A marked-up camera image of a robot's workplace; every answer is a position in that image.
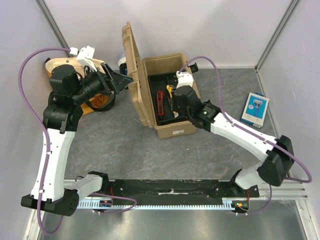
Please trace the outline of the tan plastic toolbox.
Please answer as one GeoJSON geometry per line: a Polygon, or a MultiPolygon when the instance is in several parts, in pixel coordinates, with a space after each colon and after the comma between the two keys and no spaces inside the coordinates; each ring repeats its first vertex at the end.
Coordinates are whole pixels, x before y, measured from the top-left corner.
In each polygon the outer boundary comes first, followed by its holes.
{"type": "Polygon", "coordinates": [[[183,116],[171,110],[169,87],[177,86],[177,71],[187,62],[185,54],[141,58],[130,22],[122,28],[127,75],[133,78],[128,86],[131,103],[145,127],[157,131],[159,139],[189,135],[196,128],[183,116]]]}

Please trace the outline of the black toolbox tray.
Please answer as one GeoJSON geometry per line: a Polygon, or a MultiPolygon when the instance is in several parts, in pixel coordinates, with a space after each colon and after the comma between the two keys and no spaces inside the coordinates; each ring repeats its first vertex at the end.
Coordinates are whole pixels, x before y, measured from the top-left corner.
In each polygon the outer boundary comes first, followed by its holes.
{"type": "Polygon", "coordinates": [[[165,126],[185,121],[186,118],[181,115],[175,117],[175,114],[170,108],[167,85],[177,86],[178,79],[176,77],[176,72],[152,74],[149,75],[147,79],[154,107],[156,125],[165,126]]]}

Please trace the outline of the red black utility knife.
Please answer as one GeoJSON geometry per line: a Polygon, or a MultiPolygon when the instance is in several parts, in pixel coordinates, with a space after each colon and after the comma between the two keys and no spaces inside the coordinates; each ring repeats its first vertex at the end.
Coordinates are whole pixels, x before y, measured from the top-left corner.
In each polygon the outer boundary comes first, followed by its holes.
{"type": "Polygon", "coordinates": [[[164,93],[161,90],[159,90],[156,94],[157,114],[159,117],[162,117],[164,115],[163,99],[164,93]]]}

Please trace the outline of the yellow utility knife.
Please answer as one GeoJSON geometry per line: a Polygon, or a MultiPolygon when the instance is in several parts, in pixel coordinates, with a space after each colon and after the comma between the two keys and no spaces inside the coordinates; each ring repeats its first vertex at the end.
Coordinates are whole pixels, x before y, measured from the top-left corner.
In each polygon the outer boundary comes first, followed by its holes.
{"type": "Polygon", "coordinates": [[[173,85],[168,84],[166,86],[169,107],[170,107],[171,111],[173,112],[174,118],[177,118],[179,116],[179,114],[177,112],[173,111],[173,90],[174,90],[173,85]]]}

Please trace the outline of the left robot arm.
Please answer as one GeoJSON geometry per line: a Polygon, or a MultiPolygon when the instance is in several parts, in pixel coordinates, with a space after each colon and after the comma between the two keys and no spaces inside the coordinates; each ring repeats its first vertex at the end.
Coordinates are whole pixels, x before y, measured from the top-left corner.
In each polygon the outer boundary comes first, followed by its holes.
{"type": "Polygon", "coordinates": [[[110,192],[108,175],[97,171],[65,184],[66,163],[83,115],[81,105],[97,94],[119,94],[132,82],[131,77],[114,72],[105,62],[99,71],[90,70],[85,76],[69,64],[52,70],[49,78],[52,92],[41,120],[44,140],[40,168],[31,193],[21,198],[21,206],[71,216],[80,200],[92,193],[103,197],[110,192]]]}

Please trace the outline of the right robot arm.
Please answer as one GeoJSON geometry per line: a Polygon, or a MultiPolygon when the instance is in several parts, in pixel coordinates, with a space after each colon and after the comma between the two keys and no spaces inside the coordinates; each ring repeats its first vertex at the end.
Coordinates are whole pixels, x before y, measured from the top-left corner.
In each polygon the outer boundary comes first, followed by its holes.
{"type": "Polygon", "coordinates": [[[235,197],[247,189],[267,183],[279,187],[293,166],[292,141],[285,135],[276,138],[261,133],[223,114],[210,101],[202,102],[195,90],[184,85],[178,88],[167,86],[171,110],[185,117],[198,129],[224,137],[252,153],[258,160],[254,166],[238,170],[230,180],[229,191],[235,197]]]}

